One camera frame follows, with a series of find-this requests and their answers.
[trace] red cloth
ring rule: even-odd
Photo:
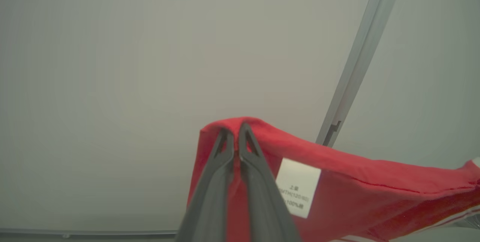
[[[457,170],[370,160],[299,139],[262,120],[216,121],[200,131],[189,201],[221,128],[235,135],[247,122],[274,176],[282,158],[320,168],[307,219],[293,216],[305,242],[386,241],[443,225],[480,211],[480,168],[468,161]],[[247,189],[235,157],[228,192],[229,242],[250,240]]]

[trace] red garment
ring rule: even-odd
[[[472,161],[445,170],[370,160],[299,139],[252,117],[216,121],[200,131],[189,201],[219,130],[235,135],[237,151],[243,122],[252,127],[275,177],[282,158],[322,170],[308,218],[293,216],[304,242],[387,241],[480,211],[480,168]],[[229,242],[245,242],[250,240],[250,225],[238,157],[234,172],[227,237]]]

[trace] metal frame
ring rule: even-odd
[[[333,146],[374,57],[394,3],[395,0],[368,0],[316,143]]]

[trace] white wall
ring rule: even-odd
[[[480,155],[480,0],[397,0],[334,148],[461,167]]]
[[[0,228],[174,230],[198,131],[314,141],[367,0],[0,0]]]

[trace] care label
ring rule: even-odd
[[[292,215],[307,218],[322,170],[284,158],[276,185]]]

